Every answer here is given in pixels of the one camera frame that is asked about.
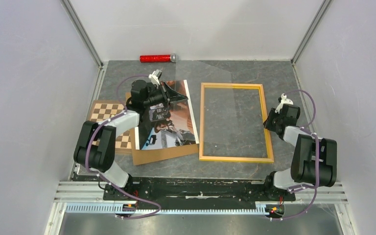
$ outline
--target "chessboard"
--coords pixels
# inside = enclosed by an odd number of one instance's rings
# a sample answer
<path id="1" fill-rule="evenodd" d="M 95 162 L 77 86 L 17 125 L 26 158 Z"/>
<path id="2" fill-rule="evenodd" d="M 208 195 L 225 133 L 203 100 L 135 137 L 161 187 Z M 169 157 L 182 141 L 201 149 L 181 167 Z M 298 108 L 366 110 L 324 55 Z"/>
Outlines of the chessboard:
<path id="1" fill-rule="evenodd" d="M 113 117 L 123 110 L 123 105 L 115 100 L 95 100 L 89 112 L 88 120 L 99 122 Z M 126 131 L 116 139 L 116 153 L 132 153 L 130 131 Z"/>

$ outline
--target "poster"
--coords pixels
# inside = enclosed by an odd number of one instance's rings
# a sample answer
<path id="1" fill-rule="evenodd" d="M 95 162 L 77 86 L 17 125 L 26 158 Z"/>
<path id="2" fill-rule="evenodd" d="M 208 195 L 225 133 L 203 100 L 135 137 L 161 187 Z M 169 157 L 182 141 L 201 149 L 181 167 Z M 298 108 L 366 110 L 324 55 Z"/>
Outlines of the poster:
<path id="1" fill-rule="evenodd" d="M 164 107 L 163 104 L 151 106 L 143 121 L 150 123 L 150 131 L 142 132 L 135 128 L 135 147 L 138 150 L 172 148 L 198 144 L 198 134 L 192 112 L 186 80 L 167 81 L 176 92 L 186 95 L 188 100 Z"/>

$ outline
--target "wooden picture frame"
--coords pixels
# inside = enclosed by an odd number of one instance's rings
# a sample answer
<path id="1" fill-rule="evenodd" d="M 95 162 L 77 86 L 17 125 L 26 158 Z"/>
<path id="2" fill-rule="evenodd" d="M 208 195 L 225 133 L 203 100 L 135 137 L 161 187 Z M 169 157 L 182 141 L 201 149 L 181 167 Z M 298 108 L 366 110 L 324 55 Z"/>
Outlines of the wooden picture frame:
<path id="1" fill-rule="evenodd" d="M 263 122 L 267 119 L 266 100 L 264 98 L 264 90 L 262 84 L 238 84 L 238 83 L 201 83 L 201 117 L 200 117 L 200 149 L 199 160 L 201 161 L 223 161 L 223 162 L 243 162 L 243 163 L 274 163 L 273 146 L 270 137 L 270 132 L 264 129 L 264 138 L 266 140 L 267 158 L 263 157 L 217 157 L 217 156 L 204 156 L 204 121 L 205 121 L 205 89 L 247 89 L 258 90 L 260 96 L 261 116 Z"/>

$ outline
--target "white wall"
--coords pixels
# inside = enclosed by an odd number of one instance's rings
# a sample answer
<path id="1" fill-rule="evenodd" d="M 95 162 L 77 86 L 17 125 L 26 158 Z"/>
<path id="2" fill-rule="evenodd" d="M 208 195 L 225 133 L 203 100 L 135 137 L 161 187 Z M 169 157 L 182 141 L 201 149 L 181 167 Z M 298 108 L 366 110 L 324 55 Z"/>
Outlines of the white wall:
<path id="1" fill-rule="evenodd" d="M 318 133 L 338 142 L 338 173 L 361 235 L 376 235 L 376 1 L 336 0 L 297 73 Z"/>
<path id="2" fill-rule="evenodd" d="M 58 0 L 0 0 L 0 235 L 43 234 L 97 67 Z"/>
<path id="3" fill-rule="evenodd" d="M 103 61 L 291 59 L 322 0 L 71 0 Z"/>

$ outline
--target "gray stone floor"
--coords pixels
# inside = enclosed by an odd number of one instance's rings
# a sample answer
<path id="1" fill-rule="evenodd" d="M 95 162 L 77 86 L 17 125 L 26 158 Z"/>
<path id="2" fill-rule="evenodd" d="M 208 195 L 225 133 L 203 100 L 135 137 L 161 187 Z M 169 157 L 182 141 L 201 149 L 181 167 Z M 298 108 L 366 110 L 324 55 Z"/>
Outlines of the gray stone floor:
<path id="1" fill-rule="evenodd" d="M 99 99 L 117 99 L 116 88 L 121 80 L 134 74 L 149 74 L 161 69 L 162 80 L 188 81 L 196 127 L 200 127 L 200 89 L 202 82 L 263 84 L 267 111 L 278 105 L 281 93 L 298 88 L 288 61 L 180 61 L 146 63 L 109 61 Z M 123 84 L 119 97 L 124 100 L 132 81 Z M 253 90 L 206 90 L 205 155 L 256 157 L 266 154 L 262 133 L 259 94 Z M 288 96 L 301 107 L 298 124 L 306 123 L 302 100 L 298 93 Z M 133 176 L 247 178 L 264 179 L 274 170 L 290 167 L 294 148 L 271 135 L 274 164 L 204 162 L 198 154 L 156 163 L 134 166 L 131 155 L 116 155 L 116 162 Z"/>

